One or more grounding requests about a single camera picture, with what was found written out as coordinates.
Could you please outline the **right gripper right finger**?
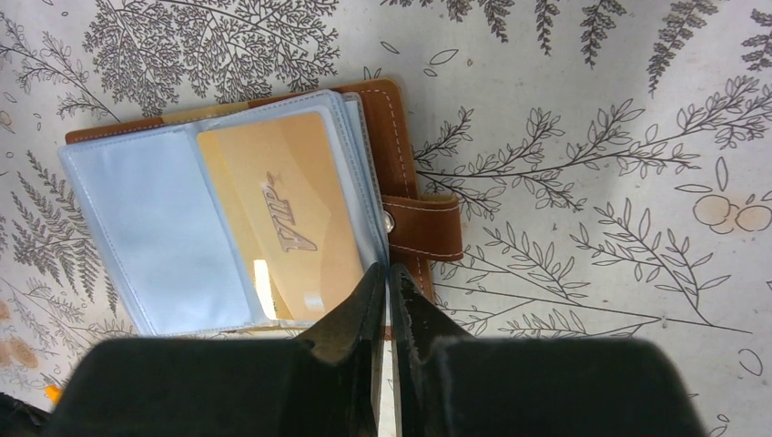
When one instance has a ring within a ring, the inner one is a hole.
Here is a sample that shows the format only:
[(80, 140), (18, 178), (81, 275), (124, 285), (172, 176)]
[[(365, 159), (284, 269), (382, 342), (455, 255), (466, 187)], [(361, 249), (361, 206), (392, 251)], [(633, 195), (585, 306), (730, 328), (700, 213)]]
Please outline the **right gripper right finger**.
[(470, 334), (424, 296), (402, 264), (390, 267), (389, 306), (397, 434), (445, 436), (449, 377), (436, 349)]

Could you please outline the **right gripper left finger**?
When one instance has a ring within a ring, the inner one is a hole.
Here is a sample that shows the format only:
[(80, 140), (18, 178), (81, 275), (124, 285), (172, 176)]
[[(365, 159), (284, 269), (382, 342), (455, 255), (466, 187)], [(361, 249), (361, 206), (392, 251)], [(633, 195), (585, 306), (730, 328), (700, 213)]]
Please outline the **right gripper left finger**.
[(385, 273), (372, 264), (348, 298), (296, 338), (308, 351), (300, 367), (304, 435), (377, 434)]

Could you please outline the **brown leather card holder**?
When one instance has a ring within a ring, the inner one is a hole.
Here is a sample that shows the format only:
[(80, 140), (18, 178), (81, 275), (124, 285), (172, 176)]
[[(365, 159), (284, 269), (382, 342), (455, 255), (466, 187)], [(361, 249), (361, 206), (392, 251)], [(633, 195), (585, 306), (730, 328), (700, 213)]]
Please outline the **brown leather card holder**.
[(137, 332), (305, 327), (372, 264), (462, 258), (390, 79), (74, 131), (59, 158)]

